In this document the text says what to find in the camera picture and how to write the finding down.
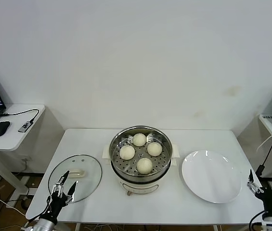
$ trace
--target steamed bun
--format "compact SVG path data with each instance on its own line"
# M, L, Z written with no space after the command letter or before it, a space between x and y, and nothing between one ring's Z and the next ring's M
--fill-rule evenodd
M153 163L148 158L141 158L137 163L137 170L141 174L149 174L153 170Z
M146 143L146 136L143 135L142 133L137 133L136 135L134 135L134 137L132 138L132 143L137 146L137 147L141 147L144 146Z
M147 146L147 152L148 154L150 154L151 156L158 156L161 154L161 152L163 151L163 148L161 147L161 145L157 142L153 142L150 143Z
M120 149L120 157L123 160L130 160L135 156L135 149L129 145L123 146Z

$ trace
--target computer mouse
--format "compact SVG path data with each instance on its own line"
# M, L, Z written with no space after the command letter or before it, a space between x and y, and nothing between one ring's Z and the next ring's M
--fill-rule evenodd
M2 136L11 123L9 121L0 122L0 136Z

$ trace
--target white plate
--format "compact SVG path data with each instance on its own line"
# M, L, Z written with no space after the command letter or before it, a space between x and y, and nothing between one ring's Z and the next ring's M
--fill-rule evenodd
M209 202L230 202L242 189L239 171L226 157L216 152L190 153L183 161L182 174L187 186Z

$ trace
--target glass lid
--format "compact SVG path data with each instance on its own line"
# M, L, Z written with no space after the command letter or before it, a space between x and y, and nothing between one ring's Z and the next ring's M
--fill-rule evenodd
M89 155L71 156L59 163L52 171L48 180L48 190L50 193L53 185L58 182L60 177L67 171L69 171L69 174L64 183L63 192L67 195L70 187L77 182L73 203L90 196L102 178L102 167L94 157Z

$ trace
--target wooden floor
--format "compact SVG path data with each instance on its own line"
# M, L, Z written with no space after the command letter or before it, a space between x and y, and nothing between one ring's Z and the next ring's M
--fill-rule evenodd
M31 177L28 183L26 184L30 188L37 188L41 181L42 177ZM14 187L7 183L5 180L0 181L0 196L1 200L6 201L10 195L13 193ZM29 206L31 200L28 199L26 201L26 206ZM17 202L15 208L20 210L22 213L26 213L20 206L20 201ZM19 225L23 226L26 223L26 218L19 214L17 211L6 208L6 206L2 207L0 212L0 228L11 226L11 225ZM75 228L75 224L67 224L71 229ZM93 231L96 224L82 224L80 226L81 231ZM226 230L230 226L222 226L222 230ZM123 225L111 225L111 226L102 226L97 227L94 231L123 231ZM19 227L12 227L6 229L8 231L19 231ZM164 226L159 227L158 225L125 225L125 231L213 231L213 226Z

